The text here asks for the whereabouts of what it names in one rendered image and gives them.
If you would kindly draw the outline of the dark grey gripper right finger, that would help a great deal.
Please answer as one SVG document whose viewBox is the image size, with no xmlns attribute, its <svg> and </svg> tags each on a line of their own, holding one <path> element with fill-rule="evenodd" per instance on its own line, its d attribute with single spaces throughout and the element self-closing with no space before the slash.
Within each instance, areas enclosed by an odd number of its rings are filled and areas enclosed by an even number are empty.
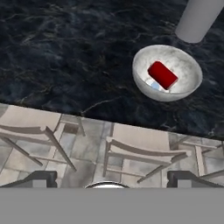
<svg viewBox="0 0 224 224">
<path fill-rule="evenodd" d="M 167 179 L 167 188 L 223 188 L 223 185 L 199 178 L 190 171 L 168 171 Z"/>
</svg>

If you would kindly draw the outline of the white marble bowl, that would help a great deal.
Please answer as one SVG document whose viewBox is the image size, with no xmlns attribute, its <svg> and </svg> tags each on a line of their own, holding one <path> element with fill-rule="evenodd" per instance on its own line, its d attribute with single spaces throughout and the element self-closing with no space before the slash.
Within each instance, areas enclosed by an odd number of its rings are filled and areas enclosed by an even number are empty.
<svg viewBox="0 0 224 224">
<path fill-rule="evenodd" d="M 178 76 L 178 81 L 169 90 L 160 85 L 159 90 L 151 87 L 155 80 L 149 76 L 147 70 L 155 61 L 162 62 Z M 132 74 L 138 89 L 158 102 L 183 99 L 192 94 L 203 80 L 198 62 L 188 53 L 170 45 L 149 45 L 139 50 L 132 62 Z"/>
</svg>

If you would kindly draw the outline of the red soda can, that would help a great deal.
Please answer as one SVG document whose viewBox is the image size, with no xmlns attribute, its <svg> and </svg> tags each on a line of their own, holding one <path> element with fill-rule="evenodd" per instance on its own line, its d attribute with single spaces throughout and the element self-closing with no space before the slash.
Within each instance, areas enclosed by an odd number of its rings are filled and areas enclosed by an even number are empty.
<svg viewBox="0 0 224 224">
<path fill-rule="evenodd" d="M 153 62 L 147 72 L 165 90 L 179 80 L 178 76 L 160 61 Z"/>
</svg>

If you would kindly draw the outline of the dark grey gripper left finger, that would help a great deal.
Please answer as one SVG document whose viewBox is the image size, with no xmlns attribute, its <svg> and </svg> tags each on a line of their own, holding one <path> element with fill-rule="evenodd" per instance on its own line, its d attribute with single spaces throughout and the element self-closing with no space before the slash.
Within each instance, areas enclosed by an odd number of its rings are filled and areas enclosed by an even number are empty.
<svg viewBox="0 0 224 224">
<path fill-rule="evenodd" d="M 0 188 L 57 188 L 57 177 L 58 173 L 56 171 L 34 171 L 24 179 L 14 181 L 6 185 L 0 185 Z"/>
</svg>

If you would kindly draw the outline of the beige wooden stool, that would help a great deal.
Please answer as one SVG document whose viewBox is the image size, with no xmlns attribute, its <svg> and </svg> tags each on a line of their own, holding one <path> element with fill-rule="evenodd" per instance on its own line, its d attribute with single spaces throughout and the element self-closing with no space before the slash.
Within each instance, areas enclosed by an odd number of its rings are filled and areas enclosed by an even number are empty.
<svg viewBox="0 0 224 224">
<path fill-rule="evenodd" d="M 224 141 L 181 136 L 171 142 L 171 148 L 192 151 L 199 177 L 203 179 L 224 178 Z"/>
<path fill-rule="evenodd" d="M 166 131 L 114 122 L 110 134 L 106 137 L 102 176 L 105 177 L 107 172 L 113 172 L 139 177 L 136 182 L 140 184 L 163 169 L 191 155 L 192 153 L 189 150 L 172 150 L 169 145 L 169 135 Z M 157 165 L 157 168 L 145 175 L 113 170 L 108 168 L 110 158 L 149 163 Z"/>
<path fill-rule="evenodd" d="M 73 116 L 76 122 L 63 121 L 61 117 L 61 113 L 9 105 L 4 114 L 0 117 L 0 139 L 39 166 L 43 165 L 39 161 L 41 159 L 44 161 L 67 164 L 76 172 L 74 164 L 60 145 L 60 138 L 67 125 L 78 126 L 83 136 L 85 136 L 86 133 L 79 116 Z M 49 145 L 51 151 L 58 151 L 63 157 L 63 160 L 57 160 L 53 157 L 31 155 L 14 143 L 13 139 Z"/>
</svg>

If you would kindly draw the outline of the grey cylinder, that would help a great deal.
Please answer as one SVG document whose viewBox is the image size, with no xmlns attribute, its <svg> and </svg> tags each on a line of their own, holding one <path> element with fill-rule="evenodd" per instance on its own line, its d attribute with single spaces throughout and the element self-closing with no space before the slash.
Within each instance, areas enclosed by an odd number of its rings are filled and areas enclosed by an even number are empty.
<svg viewBox="0 0 224 224">
<path fill-rule="evenodd" d="M 186 43 L 199 43 L 224 8 L 224 0 L 189 0 L 175 34 Z"/>
</svg>

